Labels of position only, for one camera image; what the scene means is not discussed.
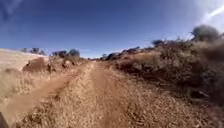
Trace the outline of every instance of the sky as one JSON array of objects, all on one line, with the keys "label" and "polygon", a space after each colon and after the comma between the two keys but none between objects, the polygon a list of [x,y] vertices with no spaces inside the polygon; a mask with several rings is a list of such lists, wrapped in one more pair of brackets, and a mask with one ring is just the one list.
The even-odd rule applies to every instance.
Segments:
[{"label": "sky", "polygon": [[224,30],[224,0],[0,0],[0,47],[78,49],[84,57]]}]

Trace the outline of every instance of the dirt road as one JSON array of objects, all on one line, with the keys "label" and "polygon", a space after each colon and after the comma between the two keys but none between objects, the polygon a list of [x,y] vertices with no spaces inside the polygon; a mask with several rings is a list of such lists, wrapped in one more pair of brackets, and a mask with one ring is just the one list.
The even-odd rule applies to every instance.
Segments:
[{"label": "dirt road", "polygon": [[[90,62],[68,73],[53,85],[32,93],[17,128],[130,128],[216,127],[202,107],[172,97],[168,92]],[[20,105],[17,101],[11,106]],[[6,109],[7,120],[16,107]]]}]

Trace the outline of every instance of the hillside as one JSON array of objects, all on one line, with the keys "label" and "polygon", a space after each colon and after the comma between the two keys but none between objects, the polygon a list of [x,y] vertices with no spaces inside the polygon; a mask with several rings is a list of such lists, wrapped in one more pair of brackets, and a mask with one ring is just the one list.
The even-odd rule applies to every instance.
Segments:
[{"label": "hillside", "polygon": [[0,49],[0,70],[5,68],[15,68],[22,70],[23,66],[25,66],[29,60],[37,57],[41,57],[41,55],[22,53],[20,51],[13,51],[8,49]]}]

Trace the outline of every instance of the bush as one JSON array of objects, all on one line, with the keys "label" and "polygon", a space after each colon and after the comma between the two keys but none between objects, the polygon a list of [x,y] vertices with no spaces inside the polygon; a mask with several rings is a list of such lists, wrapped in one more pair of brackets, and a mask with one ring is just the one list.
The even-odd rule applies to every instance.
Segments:
[{"label": "bush", "polygon": [[201,25],[194,28],[192,34],[194,35],[194,39],[197,41],[213,42],[219,37],[219,32],[212,26],[208,25]]},{"label": "bush", "polygon": [[71,49],[68,53],[69,56],[80,57],[80,53],[76,49]]},{"label": "bush", "polygon": [[166,83],[170,86],[164,87],[171,90],[188,93],[188,89],[196,89],[208,94],[212,101],[224,101],[224,86],[221,84],[224,83],[224,65],[210,60],[201,51],[193,42],[171,41],[148,54],[119,64],[118,68],[150,82]]}]

